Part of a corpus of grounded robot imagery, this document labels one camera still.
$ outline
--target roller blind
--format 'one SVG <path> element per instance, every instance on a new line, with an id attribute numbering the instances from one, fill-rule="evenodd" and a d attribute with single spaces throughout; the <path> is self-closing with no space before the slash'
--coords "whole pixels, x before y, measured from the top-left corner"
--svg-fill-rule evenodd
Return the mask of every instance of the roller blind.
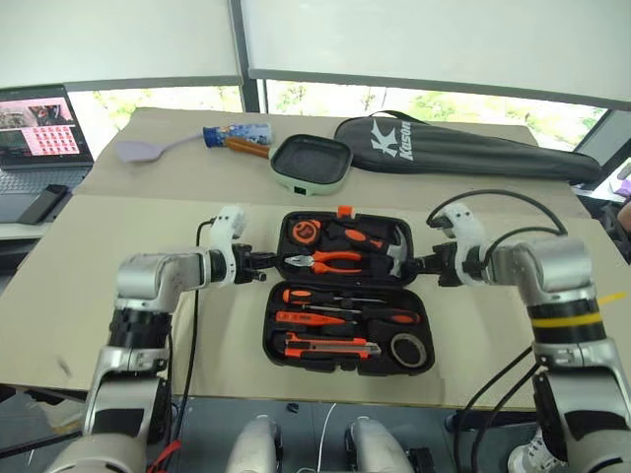
<path id="1" fill-rule="evenodd" d="M 227 0 L 0 1 L 0 88 L 238 76 Z"/>
<path id="2" fill-rule="evenodd" d="M 629 0 L 242 0 L 249 74 L 619 108 Z"/>

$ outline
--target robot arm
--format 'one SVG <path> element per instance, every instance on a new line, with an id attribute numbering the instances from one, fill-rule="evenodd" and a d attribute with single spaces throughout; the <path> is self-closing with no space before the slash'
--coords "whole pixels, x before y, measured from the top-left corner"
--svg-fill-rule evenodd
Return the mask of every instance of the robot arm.
<path id="1" fill-rule="evenodd" d="M 181 294 L 214 283 L 262 281 L 259 270 L 274 265 L 273 253 L 233 244 L 244 226 L 243 210 L 225 207 L 211 227 L 211 248 L 137 254 L 121 264 L 109 340 L 86 399 L 83 437 L 57 457 L 49 473 L 145 470 L 146 445 L 163 438 L 171 411 L 158 373 L 169 363 L 166 341 Z"/>
<path id="2" fill-rule="evenodd" d="M 539 424 L 548 449 L 577 473 L 631 469 L 629 385 L 596 301 L 592 261 L 568 236 L 506 243 L 484 265 L 489 242 L 462 204 L 431 222 L 456 242 L 417 260 L 442 286 L 517 286 L 526 305 L 533 352 L 544 370 L 533 377 Z"/>

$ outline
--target laptop keyboard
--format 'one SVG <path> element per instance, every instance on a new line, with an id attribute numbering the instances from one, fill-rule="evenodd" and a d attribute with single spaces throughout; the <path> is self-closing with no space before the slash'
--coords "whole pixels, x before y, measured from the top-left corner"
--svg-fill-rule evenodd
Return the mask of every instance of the laptop keyboard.
<path id="1" fill-rule="evenodd" d="M 85 168 L 0 171 L 0 194 L 39 194 L 48 184 L 67 185 L 74 189 L 87 173 Z"/>

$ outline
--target orange pliers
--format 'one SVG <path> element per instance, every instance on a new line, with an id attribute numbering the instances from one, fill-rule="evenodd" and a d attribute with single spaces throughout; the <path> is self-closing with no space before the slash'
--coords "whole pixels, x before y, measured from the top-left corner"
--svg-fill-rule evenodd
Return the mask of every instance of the orange pliers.
<path id="1" fill-rule="evenodd" d="M 343 269 L 335 268 L 326 264 L 327 261 L 343 259 L 347 261 L 361 261 L 361 253 L 355 251 L 316 251 L 314 254 L 298 256 L 290 256 L 285 258 L 287 264 L 298 267 L 311 267 L 316 274 L 334 273 L 334 274 L 359 274 L 361 269 Z"/>

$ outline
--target laptop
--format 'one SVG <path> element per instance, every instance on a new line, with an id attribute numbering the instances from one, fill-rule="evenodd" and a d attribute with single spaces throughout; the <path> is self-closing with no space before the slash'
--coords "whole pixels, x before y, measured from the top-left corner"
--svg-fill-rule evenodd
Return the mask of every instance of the laptop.
<path id="1" fill-rule="evenodd" d="M 48 184 L 72 191 L 93 163 L 63 86 L 0 90 L 1 223 L 17 222 Z"/>

